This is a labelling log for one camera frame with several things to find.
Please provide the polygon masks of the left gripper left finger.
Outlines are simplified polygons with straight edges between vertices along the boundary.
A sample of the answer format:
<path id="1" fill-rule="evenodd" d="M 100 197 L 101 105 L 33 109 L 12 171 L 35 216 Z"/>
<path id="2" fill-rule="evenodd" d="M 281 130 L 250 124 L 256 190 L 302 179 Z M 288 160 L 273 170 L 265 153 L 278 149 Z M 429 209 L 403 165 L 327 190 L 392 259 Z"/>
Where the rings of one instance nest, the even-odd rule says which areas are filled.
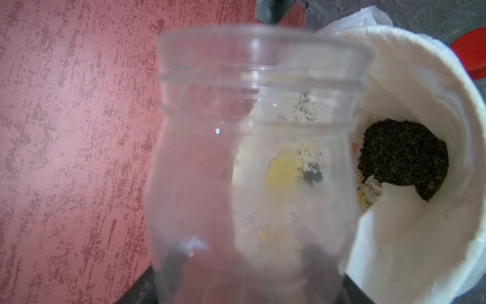
<path id="1" fill-rule="evenodd" d="M 188 255 L 182 247 L 169 247 L 162 258 L 162 264 L 156 269 L 149 266 L 116 304 L 172 303 L 187 259 Z"/>

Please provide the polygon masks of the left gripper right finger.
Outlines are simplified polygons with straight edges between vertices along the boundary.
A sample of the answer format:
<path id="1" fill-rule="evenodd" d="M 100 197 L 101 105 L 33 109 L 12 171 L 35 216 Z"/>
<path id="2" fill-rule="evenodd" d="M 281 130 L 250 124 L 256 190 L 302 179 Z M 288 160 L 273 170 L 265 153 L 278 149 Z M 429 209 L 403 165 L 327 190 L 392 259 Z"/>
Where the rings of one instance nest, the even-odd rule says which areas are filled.
<path id="1" fill-rule="evenodd" d="M 340 274 L 337 260 L 319 244 L 305 244 L 301 259 L 307 303 L 372 303 L 347 275 Z"/>

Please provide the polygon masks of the jar red lid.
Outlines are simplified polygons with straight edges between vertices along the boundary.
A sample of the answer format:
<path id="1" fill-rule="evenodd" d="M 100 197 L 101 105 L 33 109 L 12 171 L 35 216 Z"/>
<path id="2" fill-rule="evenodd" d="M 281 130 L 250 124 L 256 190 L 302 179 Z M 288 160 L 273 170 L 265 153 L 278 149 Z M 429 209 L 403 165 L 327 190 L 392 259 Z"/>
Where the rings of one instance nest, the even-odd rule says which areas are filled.
<path id="1" fill-rule="evenodd" d="M 467 74 L 474 80 L 486 74 L 486 27 L 475 29 L 454 41 L 451 45 Z"/>

